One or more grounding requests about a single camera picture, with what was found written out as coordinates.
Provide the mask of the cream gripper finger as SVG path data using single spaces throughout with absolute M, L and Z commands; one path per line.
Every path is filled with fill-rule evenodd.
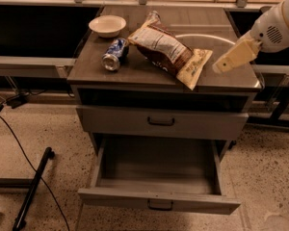
M 230 71 L 257 58 L 261 42 L 253 38 L 240 38 L 226 53 L 212 65 L 216 73 Z

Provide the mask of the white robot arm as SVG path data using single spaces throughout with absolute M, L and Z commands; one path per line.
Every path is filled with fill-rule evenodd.
M 214 63 L 217 73 L 230 71 L 255 60 L 260 52 L 275 53 L 289 47 L 289 0 L 259 16 L 251 29 Z

